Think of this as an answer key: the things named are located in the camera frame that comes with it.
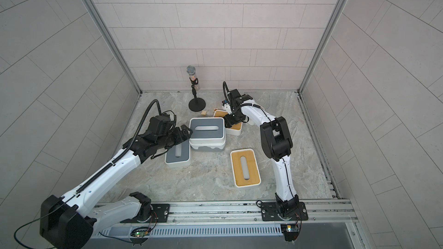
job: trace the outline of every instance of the marble floor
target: marble floor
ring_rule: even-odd
[[[306,121],[294,92],[248,92],[269,113],[285,117],[291,137],[291,172],[294,186],[300,199],[331,198],[324,172],[314,148]],[[213,109],[221,109],[223,92],[198,92],[206,101],[207,117]],[[122,143],[130,139],[149,103],[158,99],[162,111],[173,110],[177,114],[177,125],[189,125],[193,117],[201,117],[188,109],[192,98],[190,92],[143,93],[136,106]],[[157,115],[154,106],[149,112],[140,133],[144,133],[149,118]],[[261,184],[246,190],[235,187],[230,162],[230,152],[252,148],[256,153]],[[260,129],[256,125],[244,124],[240,136],[226,136],[223,152],[192,152],[192,164],[183,168],[170,169],[164,157],[148,159],[120,180],[101,200],[115,202],[139,191],[152,201],[225,201],[275,199],[275,177],[270,160],[261,149]]]

